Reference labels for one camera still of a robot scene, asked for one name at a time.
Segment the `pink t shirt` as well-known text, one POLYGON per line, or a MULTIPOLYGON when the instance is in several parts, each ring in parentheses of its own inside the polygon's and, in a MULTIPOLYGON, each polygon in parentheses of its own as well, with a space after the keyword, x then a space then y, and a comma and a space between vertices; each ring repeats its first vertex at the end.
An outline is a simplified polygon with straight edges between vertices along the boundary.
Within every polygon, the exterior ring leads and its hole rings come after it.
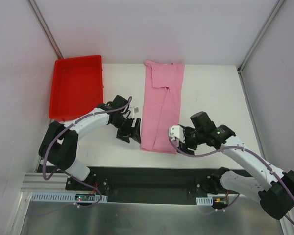
POLYGON ((145 67, 141 149, 176 154, 168 133, 179 123, 185 65, 146 60, 145 67))

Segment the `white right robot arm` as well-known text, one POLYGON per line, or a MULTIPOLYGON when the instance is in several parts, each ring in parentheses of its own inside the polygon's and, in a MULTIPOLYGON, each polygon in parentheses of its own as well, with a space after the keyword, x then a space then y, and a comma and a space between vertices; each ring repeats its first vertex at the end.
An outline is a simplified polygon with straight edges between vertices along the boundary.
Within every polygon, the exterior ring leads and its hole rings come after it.
POLYGON ((280 220, 294 207, 294 171, 286 172, 269 163, 250 150, 247 145, 226 125, 216 126, 206 112, 190 117, 192 127, 177 125, 170 128, 170 140, 178 142, 178 152, 195 157, 195 150, 201 144, 222 153, 248 174, 248 177, 221 167, 200 187, 210 194, 224 190, 235 191, 260 204, 272 218, 280 220))

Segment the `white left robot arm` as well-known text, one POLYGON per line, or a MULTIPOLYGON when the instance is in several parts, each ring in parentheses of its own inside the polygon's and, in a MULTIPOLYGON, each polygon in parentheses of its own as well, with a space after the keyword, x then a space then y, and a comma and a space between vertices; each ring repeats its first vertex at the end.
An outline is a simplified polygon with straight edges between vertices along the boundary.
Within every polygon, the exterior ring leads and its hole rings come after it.
POLYGON ((73 177, 82 190, 97 186, 95 174, 76 158, 77 144, 83 137, 107 125, 116 128, 117 139, 126 143, 131 140, 141 143, 141 119, 134 117, 139 109, 131 107, 131 101, 132 97, 125 99, 118 95, 113 101, 102 103, 75 120, 52 122, 38 150, 43 170, 50 162, 56 169, 73 177))

